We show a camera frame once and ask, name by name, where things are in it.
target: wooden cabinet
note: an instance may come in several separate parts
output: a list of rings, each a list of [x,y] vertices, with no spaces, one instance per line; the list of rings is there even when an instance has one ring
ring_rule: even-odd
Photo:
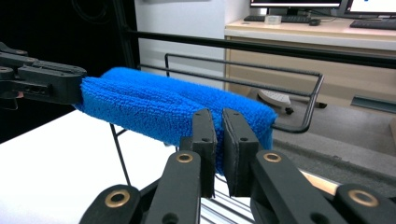
[[[330,49],[396,57],[396,31],[349,28],[351,20],[322,21],[318,27],[284,23],[278,26],[260,22],[236,21],[226,26],[226,38],[236,41],[276,44],[285,47]],[[351,106],[356,96],[396,104],[396,70],[363,65],[333,63],[260,54],[229,49],[230,61],[320,72],[324,82],[318,101],[325,104]],[[227,65],[226,77],[275,85],[297,91],[312,91],[315,79],[301,75]],[[249,88],[227,85],[226,88],[247,94]]]

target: white wall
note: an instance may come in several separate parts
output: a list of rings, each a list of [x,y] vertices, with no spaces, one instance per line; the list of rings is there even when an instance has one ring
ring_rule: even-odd
[[[242,14],[248,14],[248,2],[246,0],[136,0],[135,7],[138,31],[218,39],[224,38],[226,23],[242,18]],[[139,40],[139,48],[141,63],[159,66],[164,66],[163,55],[167,52],[224,59],[224,50],[218,48],[146,39]],[[224,73],[224,66],[219,63],[172,60],[171,68],[182,68],[217,77],[222,77]],[[222,83],[207,81],[207,79],[171,76],[222,88]]]

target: black curtain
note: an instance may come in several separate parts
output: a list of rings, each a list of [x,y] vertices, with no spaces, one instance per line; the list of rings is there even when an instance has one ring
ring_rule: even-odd
[[[131,2],[126,11],[129,22],[135,24]],[[111,67],[125,65],[110,4],[102,0],[2,0],[0,42],[42,61],[80,66],[89,76],[98,77]],[[76,7],[86,17],[78,15]],[[0,109],[0,143],[74,110],[71,105],[26,99],[19,99],[18,104],[15,111]]]

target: drying rack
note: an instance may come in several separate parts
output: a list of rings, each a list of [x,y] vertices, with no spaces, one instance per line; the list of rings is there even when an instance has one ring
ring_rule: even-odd
[[[127,3],[129,4],[129,10],[132,9],[134,11],[134,1]],[[253,64],[253,63],[240,63],[240,62],[231,62],[226,60],[219,59],[211,59],[205,57],[197,57],[191,55],[182,55],[175,53],[166,53],[164,55],[164,67],[144,64],[140,63],[138,58],[138,45],[137,40],[139,38],[143,39],[151,39],[151,40],[160,40],[160,41],[168,41],[168,42],[177,42],[182,44],[192,44],[198,46],[206,46],[206,47],[215,47],[215,48],[223,48],[223,49],[240,49],[245,51],[259,52],[259,53],[268,53],[275,55],[283,55],[283,56],[291,56],[291,57],[300,57],[306,59],[314,59],[314,60],[322,60],[328,62],[337,62],[337,63],[351,63],[351,64],[360,64],[360,65],[368,65],[375,67],[385,67],[385,68],[396,68],[396,60],[390,59],[381,56],[373,56],[373,55],[364,55],[364,54],[356,54],[356,53],[347,53],[347,52],[339,52],[339,51],[331,51],[331,50],[318,50],[318,49],[303,49],[303,48],[284,48],[280,46],[274,45],[264,45],[257,43],[243,43],[238,41],[230,41],[230,40],[220,40],[213,38],[202,38],[195,36],[184,36],[184,35],[166,35],[166,34],[156,34],[156,33],[147,33],[147,32],[138,32],[135,14],[134,23],[130,24],[126,20],[126,15],[123,7],[122,1],[112,0],[112,7],[110,7],[112,11],[112,17],[114,26],[116,27],[116,33],[120,41],[120,49],[123,53],[124,64],[128,67],[134,69],[141,68],[149,68],[166,72],[168,77],[171,74],[181,74],[191,77],[201,77],[207,78],[216,81],[222,81],[224,83],[232,83],[238,85],[245,85],[253,88],[265,89],[269,91],[279,91],[286,94],[297,95],[304,98],[307,98],[306,110],[304,113],[304,119],[300,126],[290,126],[284,123],[275,122],[272,126],[273,129],[280,130],[282,132],[287,133],[304,133],[309,129],[309,125],[313,116],[316,100],[318,98],[318,93],[320,87],[323,83],[323,75],[318,72],[306,71],[306,70],[297,70],[283,67],[273,67],[266,66],[263,64]],[[191,71],[186,71],[182,69],[171,68],[170,58],[183,58],[190,59],[202,62],[211,62],[211,63],[222,63],[224,65],[233,65],[233,66],[244,66],[255,69],[263,69],[263,70],[274,70],[279,72],[287,72],[293,73],[299,76],[310,76],[315,77],[317,79],[314,89],[311,92],[303,92],[303,91],[293,91],[287,90],[275,86],[262,85],[258,83],[232,79],[227,77],[214,77],[209,76],[202,73],[195,73]],[[115,125],[110,123],[110,129],[115,141],[116,149],[118,151],[120,157],[120,163],[122,170],[125,175],[126,182],[128,186],[131,186],[131,182],[127,173],[127,169],[125,166],[125,162],[123,160],[119,136],[123,133],[127,132],[126,129],[122,129],[117,132]]]

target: white tabletop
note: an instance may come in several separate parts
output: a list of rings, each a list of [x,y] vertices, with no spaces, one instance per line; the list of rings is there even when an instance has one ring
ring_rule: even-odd
[[[120,146],[134,187],[163,173],[175,151],[126,132]],[[78,223],[96,198],[126,184],[107,122],[71,112],[0,145],[0,223]]]
[[[319,26],[306,23],[266,25],[258,21],[227,24],[226,36],[357,49],[396,50],[396,31],[350,28],[353,20],[323,19]]]

